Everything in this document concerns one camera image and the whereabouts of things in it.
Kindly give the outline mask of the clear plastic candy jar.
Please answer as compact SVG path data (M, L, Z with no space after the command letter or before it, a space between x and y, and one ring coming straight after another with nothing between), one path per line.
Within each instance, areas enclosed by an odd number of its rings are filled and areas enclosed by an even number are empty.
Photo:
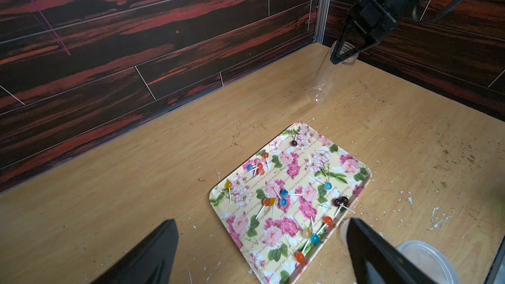
M336 80L337 70L345 70L347 67L355 64L358 58L358 54L354 54L339 64L332 63L331 55L336 46L337 42L334 42L328 50L308 89L308 95L311 100L319 104L324 103L327 96L330 94Z

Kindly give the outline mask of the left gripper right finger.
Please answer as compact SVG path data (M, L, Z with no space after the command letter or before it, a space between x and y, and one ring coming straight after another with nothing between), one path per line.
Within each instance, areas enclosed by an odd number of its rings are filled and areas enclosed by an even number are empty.
M434 281L359 218L346 234L356 283L433 283Z

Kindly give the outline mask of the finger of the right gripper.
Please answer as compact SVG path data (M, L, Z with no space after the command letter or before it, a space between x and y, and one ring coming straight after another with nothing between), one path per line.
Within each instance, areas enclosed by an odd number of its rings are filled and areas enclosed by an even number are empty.
M330 60L333 64L348 62L348 59L357 58L358 54L365 51L368 46L368 39L362 30L357 30L355 27L349 32L349 35L344 44L343 50L340 53L335 52L339 39L335 42L335 47L331 52Z
M347 19L346 19L346 23L343 27L343 31L340 35L340 38L339 38L339 42L338 42L338 45L337 47L335 48L335 52L336 53L340 53L342 52L343 50L343 47L344 47L344 44L346 42L346 39L349 35L349 32L352 30L353 28L353 24L354 24L354 20L355 20L355 17L352 17L352 16L348 16Z

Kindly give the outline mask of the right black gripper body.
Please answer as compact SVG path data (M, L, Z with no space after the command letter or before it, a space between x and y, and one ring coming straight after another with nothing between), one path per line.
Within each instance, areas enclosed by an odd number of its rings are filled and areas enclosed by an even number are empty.
M364 39L364 45L378 45L397 27L397 20L376 0L355 0L347 25Z

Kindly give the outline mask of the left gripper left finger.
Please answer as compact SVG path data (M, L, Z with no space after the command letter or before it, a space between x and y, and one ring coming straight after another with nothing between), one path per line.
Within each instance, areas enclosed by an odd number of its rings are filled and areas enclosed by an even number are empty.
M94 283L168 283L178 247L174 219L165 220Z

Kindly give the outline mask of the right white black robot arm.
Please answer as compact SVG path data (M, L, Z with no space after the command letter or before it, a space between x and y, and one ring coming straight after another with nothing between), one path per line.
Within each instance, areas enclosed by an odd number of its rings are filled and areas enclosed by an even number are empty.
M402 15L411 10L412 19L422 23L417 8L424 0L355 0L343 31L331 52L331 62L339 64L381 43L392 32ZM352 29L364 39L364 44L352 49L345 48L345 42Z

